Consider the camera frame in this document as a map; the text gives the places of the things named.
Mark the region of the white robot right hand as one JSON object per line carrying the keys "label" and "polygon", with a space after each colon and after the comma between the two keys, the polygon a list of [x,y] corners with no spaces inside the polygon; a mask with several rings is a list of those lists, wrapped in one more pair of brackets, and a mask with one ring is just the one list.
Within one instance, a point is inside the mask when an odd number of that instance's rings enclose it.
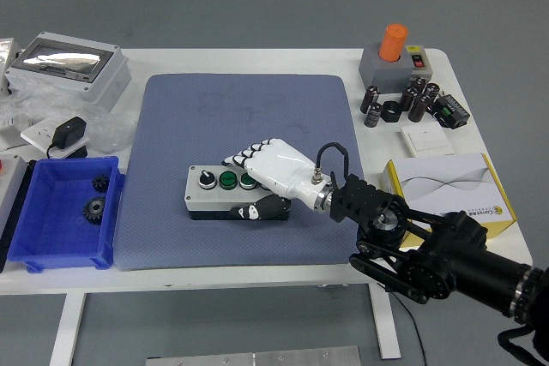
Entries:
{"label": "white robot right hand", "polygon": [[244,220],[278,217],[289,210],[292,199],[321,212],[331,191],[329,177],[322,173],[321,166],[282,139],[253,144],[227,157],[222,164],[243,168],[249,177],[273,192],[255,203],[231,210],[231,214]]}

